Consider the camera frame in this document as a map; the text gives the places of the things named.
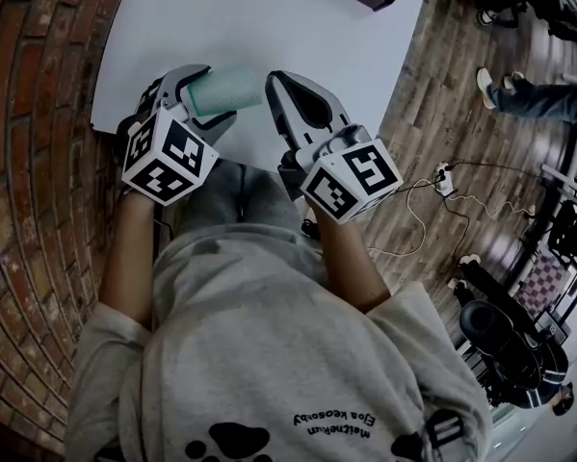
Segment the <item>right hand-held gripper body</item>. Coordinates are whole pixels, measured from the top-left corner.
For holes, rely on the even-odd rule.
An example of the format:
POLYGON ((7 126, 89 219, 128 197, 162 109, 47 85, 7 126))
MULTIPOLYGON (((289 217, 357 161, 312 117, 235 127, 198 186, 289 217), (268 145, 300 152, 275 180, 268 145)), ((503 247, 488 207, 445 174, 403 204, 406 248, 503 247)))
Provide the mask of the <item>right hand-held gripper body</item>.
POLYGON ((291 199, 305 197, 337 223, 373 209, 403 184, 382 140, 359 124, 286 152, 278 173, 291 199))

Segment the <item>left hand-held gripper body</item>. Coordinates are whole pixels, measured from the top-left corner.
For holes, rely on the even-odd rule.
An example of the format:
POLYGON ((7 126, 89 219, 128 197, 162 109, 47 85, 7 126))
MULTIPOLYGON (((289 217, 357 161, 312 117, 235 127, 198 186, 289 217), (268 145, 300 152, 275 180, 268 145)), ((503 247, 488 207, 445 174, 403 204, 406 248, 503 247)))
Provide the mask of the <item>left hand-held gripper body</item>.
POLYGON ((121 180, 153 201, 168 206, 201 187, 219 154, 206 143, 193 142, 185 125, 193 104, 158 106, 163 79, 142 94, 135 113, 117 129, 117 163, 121 180))

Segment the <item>clear greenish cup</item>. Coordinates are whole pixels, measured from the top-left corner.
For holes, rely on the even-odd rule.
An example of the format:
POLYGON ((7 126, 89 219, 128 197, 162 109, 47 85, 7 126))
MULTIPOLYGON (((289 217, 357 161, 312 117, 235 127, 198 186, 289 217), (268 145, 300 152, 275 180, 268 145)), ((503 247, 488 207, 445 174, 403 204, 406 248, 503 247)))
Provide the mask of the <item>clear greenish cup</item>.
POLYGON ((197 116, 217 116, 262 103, 257 72, 247 66, 211 69, 188 86, 197 116))

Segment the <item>person's right forearm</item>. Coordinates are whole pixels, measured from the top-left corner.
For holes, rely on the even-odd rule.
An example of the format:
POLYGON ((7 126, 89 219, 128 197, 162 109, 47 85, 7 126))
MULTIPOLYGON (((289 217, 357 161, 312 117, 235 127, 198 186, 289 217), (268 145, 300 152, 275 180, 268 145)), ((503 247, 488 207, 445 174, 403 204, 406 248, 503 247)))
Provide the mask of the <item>person's right forearm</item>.
POLYGON ((366 314, 391 297, 371 259, 357 224, 338 224, 312 206, 318 224, 329 289, 366 314))

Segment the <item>person's left forearm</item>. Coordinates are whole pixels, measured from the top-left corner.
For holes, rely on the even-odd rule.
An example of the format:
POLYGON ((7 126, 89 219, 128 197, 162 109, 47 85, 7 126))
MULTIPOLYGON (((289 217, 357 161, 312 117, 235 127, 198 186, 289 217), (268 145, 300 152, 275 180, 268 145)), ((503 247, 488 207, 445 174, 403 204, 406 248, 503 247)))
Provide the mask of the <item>person's left forearm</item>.
POLYGON ((154 201, 137 192, 120 201, 99 291, 101 303, 146 329, 152 325, 154 207, 154 201))

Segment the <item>white power strip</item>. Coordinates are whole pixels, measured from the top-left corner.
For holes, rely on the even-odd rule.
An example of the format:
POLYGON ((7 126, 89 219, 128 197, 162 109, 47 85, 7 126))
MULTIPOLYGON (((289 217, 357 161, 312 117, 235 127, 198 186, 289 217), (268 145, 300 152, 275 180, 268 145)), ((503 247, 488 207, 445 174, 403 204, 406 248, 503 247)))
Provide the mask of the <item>white power strip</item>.
POLYGON ((448 163, 440 163, 434 171, 435 190, 443 197, 448 197, 457 190, 452 180, 451 168, 448 163))

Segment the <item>grey printed T-shirt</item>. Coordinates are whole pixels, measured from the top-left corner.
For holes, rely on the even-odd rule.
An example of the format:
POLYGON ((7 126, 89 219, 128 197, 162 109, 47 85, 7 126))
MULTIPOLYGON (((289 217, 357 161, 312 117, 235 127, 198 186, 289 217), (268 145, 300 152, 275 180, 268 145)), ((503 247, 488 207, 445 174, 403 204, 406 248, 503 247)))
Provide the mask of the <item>grey printed T-shirt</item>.
POLYGON ((67 460, 483 462, 485 393, 422 284, 363 314, 325 280, 282 228, 175 239, 154 268, 154 331, 104 304, 83 328, 67 460), (464 434, 435 450, 441 409, 464 434))

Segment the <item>pink checkered mat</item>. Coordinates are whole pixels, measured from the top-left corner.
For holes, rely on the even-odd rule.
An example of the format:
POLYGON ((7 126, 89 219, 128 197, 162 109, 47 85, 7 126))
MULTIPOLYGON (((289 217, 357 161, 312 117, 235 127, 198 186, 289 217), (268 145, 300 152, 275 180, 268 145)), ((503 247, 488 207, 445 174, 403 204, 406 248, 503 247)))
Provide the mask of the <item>pink checkered mat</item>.
POLYGON ((516 294, 532 320, 558 297, 567 279, 567 270, 555 256, 539 254, 516 294))

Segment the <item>black equipment stand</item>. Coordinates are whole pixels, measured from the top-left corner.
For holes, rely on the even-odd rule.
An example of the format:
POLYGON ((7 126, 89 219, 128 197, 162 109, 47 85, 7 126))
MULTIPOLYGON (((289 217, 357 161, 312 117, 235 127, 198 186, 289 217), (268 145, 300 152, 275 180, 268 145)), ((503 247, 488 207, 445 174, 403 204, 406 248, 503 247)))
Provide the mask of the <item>black equipment stand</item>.
POLYGON ((552 218, 547 246, 564 269, 577 266, 577 203, 565 200, 552 218))

